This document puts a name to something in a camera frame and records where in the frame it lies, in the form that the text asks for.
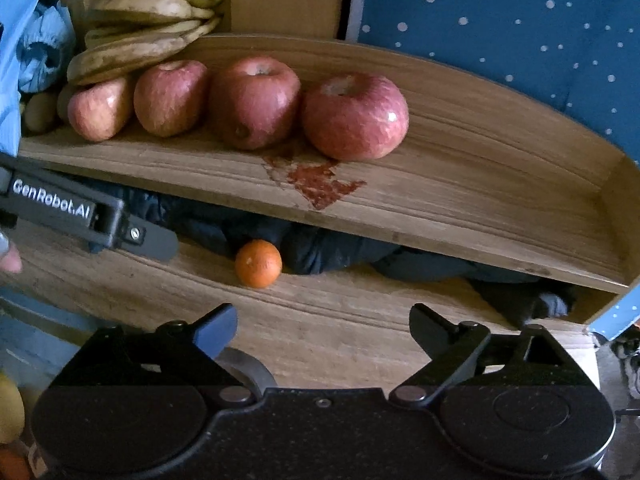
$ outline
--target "crumpled blue plastic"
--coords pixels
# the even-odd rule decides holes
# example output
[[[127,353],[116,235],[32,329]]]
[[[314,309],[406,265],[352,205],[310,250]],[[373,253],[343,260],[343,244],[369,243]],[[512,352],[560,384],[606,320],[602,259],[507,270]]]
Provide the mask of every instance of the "crumpled blue plastic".
[[[65,75],[75,47],[68,9],[60,2],[49,8],[38,4],[17,45],[20,91],[42,92],[53,85]]]
[[[0,152],[17,155],[20,142],[20,63],[16,47],[38,0],[2,0],[0,23]]]

